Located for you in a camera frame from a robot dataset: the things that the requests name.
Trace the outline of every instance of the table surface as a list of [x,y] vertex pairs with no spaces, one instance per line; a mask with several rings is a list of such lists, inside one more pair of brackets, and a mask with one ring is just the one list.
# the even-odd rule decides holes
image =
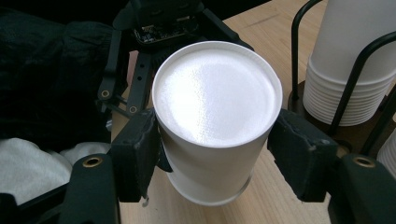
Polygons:
[[[296,12],[306,0],[273,0],[224,21],[249,43],[276,71],[283,87],[283,108],[291,92],[290,27]],[[315,45],[318,28],[327,1],[314,6],[300,25],[299,82],[309,54]],[[113,138],[127,119],[113,115]],[[254,167],[254,176],[236,200],[223,206],[206,207],[183,198],[169,182],[167,175],[156,168],[148,187],[149,203],[121,203],[121,222],[188,224],[188,223],[330,223],[324,203],[303,203],[277,169],[274,157],[264,147]]]

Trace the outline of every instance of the white paper cup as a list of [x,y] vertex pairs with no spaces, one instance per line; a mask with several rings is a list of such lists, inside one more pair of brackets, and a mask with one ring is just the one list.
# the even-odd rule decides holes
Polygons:
[[175,189],[222,205],[247,187],[282,104],[272,67],[239,45],[189,45],[160,67],[152,87]]
[[[359,53],[382,35],[396,31],[394,0],[332,0],[326,6],[311,66],[324,76],[346,82]],[[359,83],[376,83],[396,73],[396,43],[368,59]]]
[[376,159],[384,164],[396,179],[396,129],[379,149]]

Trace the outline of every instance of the black plastic part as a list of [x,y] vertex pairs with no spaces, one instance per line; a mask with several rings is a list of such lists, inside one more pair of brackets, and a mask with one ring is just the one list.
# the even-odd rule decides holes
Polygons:
[[111,144],[119,200],[138,203],[147,198],[160,154],[161,138],[154,109],[133,115]]
[[160,159],[158,160],[157,166],[167,173],[172,173],[172,167],[169,164],[168,159],[166,158],[165,150],[163,148],[163,144],[160,145]]
[[297,198],[323,202],[326,170],[336,159],[337,144],[297,114],[281,109],[268,137],[268,149]]
[[192,16],[204,9],[200,0],[130,0],[138,27],[157,25]]
[[126,106],[126,111],[130,116],[146,108],[152,79],[151,54],[139,52]]
[[373,145],[375,144],[376,140],[379,138],[381,133],[383,133],[384,130],[388,127],[389,123],[393,118],[393,115],[396,112],[395,87],[396,86],[393,87],[392,92],[387,97],[381,117],[379,117],[378,122],[371,131],[369,137],[364,142],[363,148],[361,149],[362,155],[368,156],[370,154],[370,151],[373,148]]
[[8,193],[0,193],[0,224],[15,222],[19,213],[14,196]]
[[356,223],[394,223],[396,180],[380,162],[348,154],[338,169]]
[[113,164],[105,154],[78,160],[67,186],[60,224],[120,223]]

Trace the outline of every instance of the cup rim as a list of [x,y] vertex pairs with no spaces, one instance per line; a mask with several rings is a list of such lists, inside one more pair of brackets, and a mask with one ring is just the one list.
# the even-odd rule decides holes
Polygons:
[[[175,132],[175,130],[172,130],[172,127],[166,127],[166,129],[168,129],[170,132],[172,132],[172,134],[175,134],[180,139],[183,139],[184,141],[187,141],[191,144],[194,144],[194,145],[200,146],[200,147],[211,147],[211,148],[239,147],[239,146],[245,145],[249,142],[252,142],[252,141],[260,138],[261,136],[263,136],[265,133],[267,133],[271,129],[271,127],[275,123],[277,116],[280,112],[280,109],[282,106],[282,98],[283,98],[282,86],[281,86],[280,80],[277,77],[274,69],[267,61],[264,60],[264,58],[262,56],[260,56],[259,54],[257,54],[256,52],[254,52],[251,49],[245,48],[243,46],[240,46],[240,45],[237,45],[237,44],[234,44],[231,42],[225,42],[225,41],[198,42],[198,43],[190,44],[182,49],[179,49],[175,53],[173,53],[171,56],[169,56],[164,61],[164,63],[160,66],[160,68],[158,69],[156,76],[154,78],[154,81],[153,81],[152,102],[154,105],[154,109],[158,108],[157,107],[158,106],[158,103],[157,103],[157,94],[158,93],[157,93],[156,87],[159,85],[158,83],[159,83],[159,80],[161,79],[160,76],[161,76],[161,73],[163,73],[163,70],[165,70],[169,64],[172,64],[174,61],[176,61],[180,57],[182,57],[188,53],[194,52],[196,50],[203,50],[203,49],[230,50],[232,52],[241,54],[242,56],[245,56],[245,57],[247,57],[247,59],[250,59],[251,61],[256,63],[260,68],[262,68],[263,74],[264,74],[264,71],[265,71],[265,73],[268,73],[267,78],[270,81],[270,83],[274,89],[275,95],[277,96],[277,99],[274,100],[274,105],[273,105],[274,110],[272,111],[272,113],[269,114],[270,118],[263,125],[263,127],[261,128],[261,131],[259,133],[256,133],[255,135],[250,136],[248,139],[244,139],[243,141],[235,143],[235,144],[229,144],[229,145],[223,145],[223,146],[203,144],[203,143],[199,143],[196,141],[191,141],[190,139],[187,139],[184,136],[180,136],[180,134],[177,134],[177,132]],[[156,111],[158,120],[160,122],[164,123],[164,119],[163,119],[163,115],[162,115],[161,111],[160,112],[158,110],[155,110],[155,111]]]

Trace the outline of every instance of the black metal rack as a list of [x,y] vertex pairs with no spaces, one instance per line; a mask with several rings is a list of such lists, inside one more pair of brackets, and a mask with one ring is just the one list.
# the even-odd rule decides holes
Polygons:
[[334,114],[332,124],[325,124],[313,118],[304,109],[303,102],[300,100],[300,97],[304,95],[304,82],[298,84],[299,25],[305,13],[319,2],[321,2],[321,0],[308,1],[297,12],[291,26],[292,92],[288,101],[288,110],[296,112],[311,123],[315,124],[323,132],[336,140],[338,144],[347,148],[349,152],[370,155],[371,157],[376,158],[378,150],[396,128],[396,122],[392,119],[392,116],[396,111],[396,86],[394,86],[389,95],[384,98],[380,107],[371,119],[360,125],[349,127],[340,127],[339,124],[366,61],[376,50],[382,48],[388,43],[396,41],[396,32],[380,36],[361,51],[353,65],[344,93]]

